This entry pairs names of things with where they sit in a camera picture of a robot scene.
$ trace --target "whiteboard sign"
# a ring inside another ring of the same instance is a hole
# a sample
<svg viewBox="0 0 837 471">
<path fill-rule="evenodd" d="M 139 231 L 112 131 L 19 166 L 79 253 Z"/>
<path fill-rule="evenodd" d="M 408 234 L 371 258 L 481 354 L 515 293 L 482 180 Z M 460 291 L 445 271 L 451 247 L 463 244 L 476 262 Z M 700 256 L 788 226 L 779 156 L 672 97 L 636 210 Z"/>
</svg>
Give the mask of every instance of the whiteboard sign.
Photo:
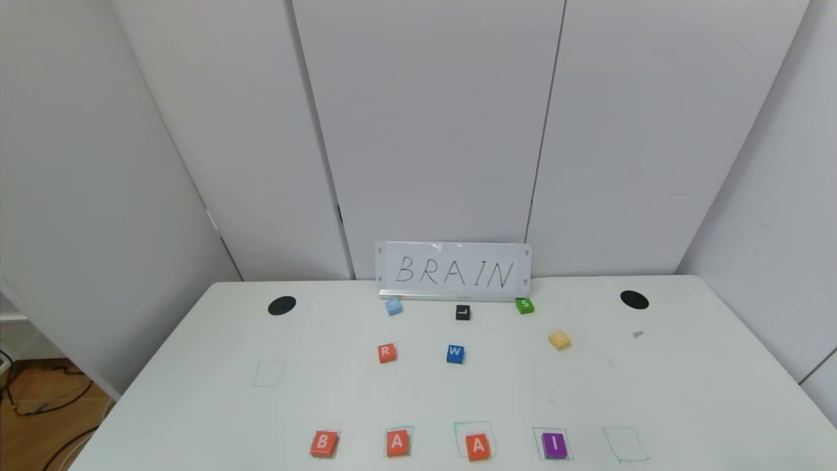
<svg viewBox="0 0 837 471">
<path fill-rule="evenodd" d="M 378 242 L 381 298 L 514 301 L 529 294 L 531 247 L 479 242 Z"/>
</svg>

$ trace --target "green letter block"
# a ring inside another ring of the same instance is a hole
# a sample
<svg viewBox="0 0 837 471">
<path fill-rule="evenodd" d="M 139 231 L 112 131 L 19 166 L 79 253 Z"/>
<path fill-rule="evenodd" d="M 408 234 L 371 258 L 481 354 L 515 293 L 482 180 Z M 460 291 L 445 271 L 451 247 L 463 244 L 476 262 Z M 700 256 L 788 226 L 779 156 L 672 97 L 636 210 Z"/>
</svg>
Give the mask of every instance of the green letter block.
<svg viewBox="0 0 837 471">
<path fill-rule="evenodd" d="M 531 303 L 531 299 L 529 298 L 518 298 L 515 300 L 515 304 L 517 304 L 517 310 L 520 311 L 521 314 L 535 312 L 535 305 Z"/>
</svg>

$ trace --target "wooden floor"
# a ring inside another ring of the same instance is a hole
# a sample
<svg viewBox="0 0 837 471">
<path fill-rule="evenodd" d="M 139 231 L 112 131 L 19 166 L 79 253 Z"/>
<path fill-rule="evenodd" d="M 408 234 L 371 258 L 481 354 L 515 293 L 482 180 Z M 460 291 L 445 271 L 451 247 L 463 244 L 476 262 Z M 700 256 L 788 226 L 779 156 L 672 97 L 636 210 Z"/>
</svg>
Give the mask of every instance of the wooden floor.
<svg viewBox="0 0 837 471">
<path fill-rule="evenodd" d="M 61 370 L 49 370 L 64 366 L 68 371 L 78 371 L 69 360 L 19 361 L 13 366 L 16 376 L 12 384 L 12 397 L 18 413 L 35 411 L 45 402 L 45 408 L 66 404 L 80 394 L 90 380 L 85 375 L 66 375 Z M 6 385 L 8 372 L 3 374 L 0 384 Z M 113 402 L 96 385 L 93 385 L 81 399 L 59 410 L 32 417 L 18 417 L 3 394 L 0 402 L 0 470 L 39 471 L 62 445 L 79 433 L 99 425 L 107 407 Z M 49 467 L 58 471 L 61 462 L 78 443 L 65 449 Z"/>
</svg>

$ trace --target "purple letter block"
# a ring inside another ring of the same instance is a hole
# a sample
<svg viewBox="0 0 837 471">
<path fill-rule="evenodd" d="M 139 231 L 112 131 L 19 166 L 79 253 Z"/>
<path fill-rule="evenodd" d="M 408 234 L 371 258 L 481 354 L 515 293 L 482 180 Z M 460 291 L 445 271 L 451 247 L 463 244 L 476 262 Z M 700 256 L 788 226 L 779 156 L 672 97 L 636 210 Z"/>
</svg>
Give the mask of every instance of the purple letter block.
<svg viewBox="0 0 837 471">
<path fill-rule="evenodd" d="M 561 433 L 544 433 L 543 454 L 547 458 L 566 458 L 567 444 L 564 443 L 564 436 Z"/>
</svg>

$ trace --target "letter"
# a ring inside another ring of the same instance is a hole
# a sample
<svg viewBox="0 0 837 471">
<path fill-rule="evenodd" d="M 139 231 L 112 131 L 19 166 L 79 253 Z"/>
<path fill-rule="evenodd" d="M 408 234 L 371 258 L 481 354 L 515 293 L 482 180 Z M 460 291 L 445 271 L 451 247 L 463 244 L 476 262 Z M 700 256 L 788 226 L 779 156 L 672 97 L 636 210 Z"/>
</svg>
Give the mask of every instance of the letter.
<svg viewBox="0 0 837 471">
<path fill-rule="evenodd" d="M 506 273 L 506 279 L 504 280 L 503 279 L 503 272 L 500 271 L 500 264 L 495 263 L 494 264 L 494 270 L 491 270 L 491 276 L 488 278 L 488 282 L 485 284 L 485 286 L 488 287 L 488 286 L 491 285 L 491 278 L 494 277 L 494 272 L 497 272 L 500 275 L 500 287 L 505 287 L 506 282 L 509 281 L 509 275 L 511 275 L 511 268 L 513 266 L 515 266 L 515 262 L 512 262 L 511 265 L 509 265 L 509 271 Z"/>
<path fill-rule="evenodd" d="M 454 265 L 456 265 L 456 271 L 452 272 L 451 270 L 454 269 Z M 462 273 L 460 273 L 460 266 L 457 265 L 456 260 L 450 264 L 450 268 L 448 268 L 448 274 L 444 276 L 444 282 L 448 282 L 448 277 L 451 275 L 459 275 L 460 280 L 462 280 L 462 284 L 465 285 L 465 280 L 462 279 Z"/>
<path fill-rule="evenodd" d="M 430 266 L 430 262 L 433 263 L 433 271 L 432 272 L 427 271 L 427 267 Z M 438 284 L 436 282 L 436 280 L 434 280 L 433 277 L 430 276 L 430 273 L 436 273 L 436 270 L 439 270 L 439 264 L 436 263 L 436 260 L 434 260 L 432 258 L 427 259 L 427 265 L 424 266 L 424 273 L 421 274 L 421 278 L 418 279 L 418 282 L 421 283 L 422 281 L 424 281 L 424 275 L 427 275 L 427 278 L 430 278 L 430 281 L 433 282 L 434 285 Z"/>
<path fill-rule="evenodd" d="M 476 276 L 476 283 L 474 283 L 474 286 L 480 285 L 480 277 L 482 276 L 483 268 L 485 268 L 485 260 L 482 261 L 482 267 L 480 267 L 480 274 Z"/>
<path fill-rule="evenodd" d="M 405 267 L 404 262 L 407 261 L 408 258 L 410 260 L 410 264 Z M 412 267 L 412 266 L 413 266 L 413 259 L 408 257 L 408 256 L 404 256 L 404 258 L 401 259 L 401 270 L 398 270 L 398 276 L 395 277 L 395 281 L 397 281 L 397 282 L 408 282 L 408 281 L 412 280 L 413 279 L 413 270 L 410 270 L 410 267 Z M 402 280 L 401 279 L 401 272 L 410 272 L 410 278 Z"/>
</svg>

